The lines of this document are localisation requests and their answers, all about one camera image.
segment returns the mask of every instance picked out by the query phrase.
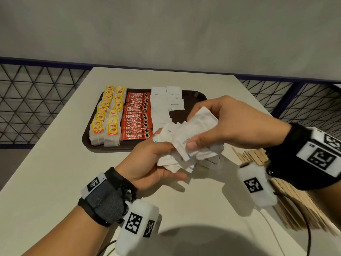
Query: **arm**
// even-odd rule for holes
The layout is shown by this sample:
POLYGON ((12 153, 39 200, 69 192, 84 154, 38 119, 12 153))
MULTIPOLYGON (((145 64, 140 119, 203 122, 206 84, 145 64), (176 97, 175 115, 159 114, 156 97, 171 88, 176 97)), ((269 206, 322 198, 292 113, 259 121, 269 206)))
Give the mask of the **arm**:
MULTIPOLYGON (((207 107, 218 119, 218 125, 191 138, 186 148, 198 150, 214 143, 228 143, 247 149, 280 145, 291 125, 262 113, 246 103, 229 96, 197 103, 187 120, 201 108, 207 107)), ((323 212, 341 228, 341 181, 323 189, 309 192, 323 212)))
MULTIPOLYGON (((185 180, 186 174, 172 173, 156 166, 160 156, 172 151, 171 143, 154 143, 152 138, 139 143, 115 169, 138 190, 147 189, 161 178, 185 180)), ((80 206, 76 206, 55 228, 23 256, 95 256, 108 232, 80 206)))

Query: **fingernail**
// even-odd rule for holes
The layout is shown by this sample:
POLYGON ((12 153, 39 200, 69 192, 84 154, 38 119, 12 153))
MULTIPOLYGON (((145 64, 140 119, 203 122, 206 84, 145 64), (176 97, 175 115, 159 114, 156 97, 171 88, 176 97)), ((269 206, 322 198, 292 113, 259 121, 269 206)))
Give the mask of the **fingernail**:
POLYGON ((190 151, 198 150, 198 146, 197 146, 196 142, 194 142, 194 141, 187 143, 186 148, 190 151))

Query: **pile of wooden stirrers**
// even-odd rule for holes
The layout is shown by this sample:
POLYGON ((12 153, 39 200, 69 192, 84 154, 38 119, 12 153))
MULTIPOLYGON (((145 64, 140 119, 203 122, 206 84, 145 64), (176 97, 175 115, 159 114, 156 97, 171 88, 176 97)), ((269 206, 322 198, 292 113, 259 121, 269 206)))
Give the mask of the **pile of wooden stirrers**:
MULTIPOLYGON (((240 148, 232 147, 233 151, 239 157, 242 163, 254 161, 258 165, 263 165, 268 157, 264 149, 259 150, 243 150, 240 148)), ((305 191, 298 190, 286 181, 272 178, 269 180, 275 192, 282 192, 288 194, 291 198, 295 199, 301 205, 305 213, 309 225, 312 229, 323 229, 333 235, 339 235, 340 231, 331 223, 326 215, 319 209, 309 194, 305 191)), ((283 222, 284 226, 294 230, 301 230, 306 228, 305 222, 301 213, 296 209, 296 206, 287 198, 278 197, 278 204, 274 206, 276 213, 283 222)))

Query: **black and white square marker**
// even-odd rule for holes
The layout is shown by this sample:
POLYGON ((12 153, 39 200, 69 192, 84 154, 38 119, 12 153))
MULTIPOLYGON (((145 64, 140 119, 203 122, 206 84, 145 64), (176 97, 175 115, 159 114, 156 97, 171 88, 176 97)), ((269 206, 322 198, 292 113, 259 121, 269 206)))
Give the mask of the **black and white square marker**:
POLYGON ((137 234, 141 221, 142 221, 142 216, 136 215, 134 213, 130 213, 125 229, 128 230, 129 232, 137 234))
POLYGON ((249 179, 249 180, 246 180, 246 181, 244 181, 244 183, 245 183, 245 185, 248 188, 250 193, 254 193, 254 192, 263 190, 262 185, 259 183, 259 181, 257 180, 256 177, 249 179))
POLYGON ((151 232, 153 231, 153 227, 154 227, 155 221, 153 220, 148 220, 148 224, 145 230, 145 233, 143 234, 143 237, 150 237, 151 232))
POLYGON ((341 152, 341 142, 340 140, 331 137, 330 135, 324 134, 324 143, 328 146, 333 147, 334 149, 341 152))
POLYGON ((96 177, 87 185, 88 191, 92 191, 98 184, 100 184, 100 180, 96 177))
POLYGON ((320 148, 316 148, 316 150, 309 156, 308 162, 312 163, 318 168, 326 170, 335 159, 335 155, 320 148))

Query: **tabletop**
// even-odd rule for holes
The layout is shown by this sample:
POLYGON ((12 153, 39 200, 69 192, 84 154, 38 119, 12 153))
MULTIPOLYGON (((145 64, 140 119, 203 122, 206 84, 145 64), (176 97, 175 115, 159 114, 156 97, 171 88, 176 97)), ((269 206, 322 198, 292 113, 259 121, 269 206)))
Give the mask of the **tabletop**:
MULTIPOLYGON (((106 85, 180 86, 208 99, 230 95, 267 113, 232 75, 93 68, 0 192, 0 255, 25 252, 73 209, 94 176, 128 155, 93 153, 82 144, 106 85)), ((186 182, 165 182, 143 195, 162 215, 159 255, 305 255, 269 211, 253 208, 237 181, 238 158, 229 146, 224 155, 231 161, 222 174, 194 171, 186 182)))

